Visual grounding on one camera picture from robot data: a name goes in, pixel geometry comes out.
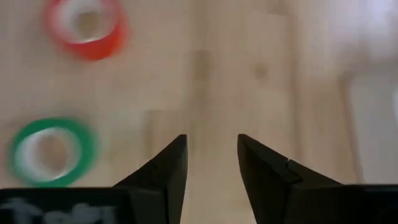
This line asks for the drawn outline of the green tape roll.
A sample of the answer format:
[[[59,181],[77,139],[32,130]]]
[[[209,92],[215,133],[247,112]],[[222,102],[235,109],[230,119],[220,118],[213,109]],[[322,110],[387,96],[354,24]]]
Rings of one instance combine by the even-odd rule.
[[[61,171],[53,173],[41,160],[45,140],[57,140],[66,150]],[[7,149],[9,172],[31,187],[66,187],[85,175],[96,159],[95,132],[68,117],[35,120],[11,139]]]

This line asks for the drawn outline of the large white plastic bin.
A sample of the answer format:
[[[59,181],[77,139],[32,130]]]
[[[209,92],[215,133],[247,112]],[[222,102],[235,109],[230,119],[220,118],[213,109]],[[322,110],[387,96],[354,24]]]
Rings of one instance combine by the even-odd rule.
[[[342,84],[360,179],[398,184],[398,67],[358,70]]]

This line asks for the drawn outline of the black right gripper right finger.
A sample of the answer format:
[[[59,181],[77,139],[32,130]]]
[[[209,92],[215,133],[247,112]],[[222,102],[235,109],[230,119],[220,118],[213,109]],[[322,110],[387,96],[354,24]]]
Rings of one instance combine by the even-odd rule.
[[[257,224],[398,224],[397,184],[341,184],[246,134],[241,177]]]

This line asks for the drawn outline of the red tape roll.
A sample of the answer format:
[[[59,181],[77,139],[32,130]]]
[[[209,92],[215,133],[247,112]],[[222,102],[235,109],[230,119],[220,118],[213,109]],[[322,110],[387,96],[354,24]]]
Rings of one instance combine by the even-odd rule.
[[[111,56],[126,39],[119,0],[47,0],[44,19],[55,43],[87,60]]]

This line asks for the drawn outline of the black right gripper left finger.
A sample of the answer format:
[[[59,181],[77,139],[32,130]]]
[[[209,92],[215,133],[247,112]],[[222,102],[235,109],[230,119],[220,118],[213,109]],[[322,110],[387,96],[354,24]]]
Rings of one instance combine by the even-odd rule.
[[[0,190],[0,224],[180,224],[187,136],[113,187]]]

